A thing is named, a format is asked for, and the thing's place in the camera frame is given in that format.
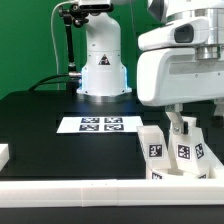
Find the white object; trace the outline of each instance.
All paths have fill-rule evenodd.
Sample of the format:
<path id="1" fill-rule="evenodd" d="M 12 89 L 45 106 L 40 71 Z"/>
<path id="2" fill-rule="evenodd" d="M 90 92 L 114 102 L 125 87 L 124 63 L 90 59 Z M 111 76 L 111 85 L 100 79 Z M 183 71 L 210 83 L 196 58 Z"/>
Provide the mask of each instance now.
<path id="1" fill-rule="evenodd" d="M 189 43 L 178 43 L 175 40 L 175 33 L 178 28 L 191 26 L 193 29 L 193 39 Z M 142 51 L 153 50 L 164 47 L 194 46 L 202 44 L 209 37 L 209 22 L 205 17 L 195 17 L 182 19 L 167 23 L 166 26 L 157 28 L 148 33 L 142 34 L 138 39 L 139 48 Z"/>
<path id="2" fill-rule="evenodd" d="M 224 54 L 196 61 L 194 48 L 149 51 L 141 55 L 137 73 L 138 97 L 147 106 L 223 97 Z"/>
<path id="3" fill-rule="evenodd" d="M 0 208 L 224 204 L 224 167 L 207 150 L 214 179 L 1 181 Z"/>
<path id="4" fill-rule="evenodd" d="M 221 9 L 224 8 L 223 0 L 169 0 L 167 16 L 195 9 Z"/>
<path id="5" fill-rule="evenodd" d="M 197 118 L 195 118 L 195 117 L 185 117 L 185 116 L 183 116 L 182 118 L 183 118 L 183 121 L 188 123 L 188 127 L 196 127 Z M 172 122 L 170 123 L 170 132 L 173 133 Z M 175 156 L 175 147 L 173 147 L 173 145 L 172 145 L 171 136 L 172 135 L 169 135 L 168 155 L 169 155 L 169 158 L 170 158 L 172 169 L 177 170 L 178 167 L 177 167 L 177 161 L 176 161 L 176 156 Z"/>
<path id="6" fill-rule="evenodd" d="M 168 169 L 170 161 L 163 132 L 158 126 L 137 127 L 146 165 L 150 169 Z"/>
<path id="7" fill-rule="evenodd" d="M 188 127 L 187 135 L 175 135 L 170 131 L 178 169 L 203 175 L 209 169 L 207 147 L 201 128 Z"/>
<path id="8" fill-rule="evenodd" d="M 8 144 L 0 144 L 0 171 L 9 160 Z"/>
<path id="9" fill-rule="evenodd" d="M 78 94 L 112 97 L 131 92 L 127 69 L 121 63 L 120 26 L 106 13 L 89 16 L 86 25 L 87 63 Z"/>
<path id="10" fill-rule="evenodd" d="M 183 172 L 178 169 L 158 170 L 146 167 L 146 179 L 191 181 L 192 179 L 207 179 L 207 178 L 209 178 L 209 169 L 205 170 L 204 172 L 198 175 L 189 172 Z"/>

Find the white plastic casing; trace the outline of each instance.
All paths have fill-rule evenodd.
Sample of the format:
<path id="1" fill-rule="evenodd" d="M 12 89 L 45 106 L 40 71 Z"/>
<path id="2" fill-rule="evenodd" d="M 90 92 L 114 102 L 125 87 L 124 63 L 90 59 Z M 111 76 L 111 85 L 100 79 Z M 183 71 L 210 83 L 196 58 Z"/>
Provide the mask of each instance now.
<path id="1" fill-rule="evenodd" d="M 121 63 L 119 24 L 106 13 L 90 15 L 88 19 L 87 63 L 82 69 L 82 87 L 77 93 L 101 97 L 131 92 L 127 87 L 127 69 Z"/>
<path id="2" fill-rule="evenodd" d="M 195 60 L 194 48 L 145 52 L 138 61 L 138 98 L 146 106 L 164 106 L 221 98 L 224 57 Z"/>
<path id="3" fill-rule="evenodd" d="M 167 16 L 196 9 L 222 9 L 224 0 L 169 0 Z"/>
<path id="4" fill-rule="evenodd" d="M 190 24 L 194 29 L 194 38 L 191 43 L 177 43 L 175 30 L 183 25 Z M 166 26 L 142 34 L 138 39 L 142 51 L 173 46 L 193 46 L 204 43 L 209 37 L 209 22 L 205 17 L 182 19 L 167 23 Z"/>

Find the black panel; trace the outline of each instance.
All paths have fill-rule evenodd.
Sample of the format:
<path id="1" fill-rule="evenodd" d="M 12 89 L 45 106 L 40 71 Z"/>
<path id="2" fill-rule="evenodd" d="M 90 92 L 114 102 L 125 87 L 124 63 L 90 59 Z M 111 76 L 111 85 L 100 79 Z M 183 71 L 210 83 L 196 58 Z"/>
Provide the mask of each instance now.
<path id="1" fill-rule="evenodd" d="M 194 39 L 194 28 L 190 24 L 186 24 L 176 28 L 174 33 L 176 43 L 191 43 Z"/>

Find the black cable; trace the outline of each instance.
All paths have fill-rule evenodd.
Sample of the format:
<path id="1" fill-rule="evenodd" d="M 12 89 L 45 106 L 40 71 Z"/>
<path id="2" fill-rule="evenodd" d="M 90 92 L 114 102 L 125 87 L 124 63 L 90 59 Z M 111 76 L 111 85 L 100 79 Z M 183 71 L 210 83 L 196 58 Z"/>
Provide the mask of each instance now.
<path id="1" fill-rule="evenodd" d="M 68 74 L 52 75 L 47 78 L 44 78 L 44 79 L 40 80 L 39 82 L 37 82 L 35 85 L 31 86 L 29 88 L 29 91 L 33 91 L 38 86 L 38 84 L 44 83 L 44 82 L 52 80 L 52 79 L 61 78 L 61 77 L 69 77 L 69 75 Z"/>
<path id="2" fill-rule="evenodd" d="M 61 78 L 61 77 L 69 77 L 69 75 L 68 74 L 52 75 L 52 76 L 49 76 L 47 78 L 44 78 L 44 79 L 40 80 L 38 83 L 43 83 L 43 82 L 46 82 L 48 80 L 57 79 L 57 78 Z"/>
<path id="3" fill-rule="evenodd" d="M 36 85 L 29 88 L 29 91 L 34 91 L 38 86 L 49 85 L 49 84 L 58 84 L 58 83 L 67 83 L 67 81 L 37 83 Z"/>

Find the white cube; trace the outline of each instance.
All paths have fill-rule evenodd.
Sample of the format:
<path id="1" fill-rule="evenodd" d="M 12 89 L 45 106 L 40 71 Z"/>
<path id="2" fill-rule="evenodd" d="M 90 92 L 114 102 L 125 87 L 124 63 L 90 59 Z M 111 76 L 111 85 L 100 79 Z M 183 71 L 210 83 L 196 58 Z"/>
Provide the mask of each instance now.
<path id="1" fill-rule="evenodd" d="M 163 132 L 158 126 L 137 127 L 146 165 L 152 169 L 171 167 Z"/>
<path id="2" fill-rule="evenodd" d="M 178 169 L 200 175 L 209 168 L 209 159 L 201 128 L 189 127 L 187 135 L 170 131 Z"/>

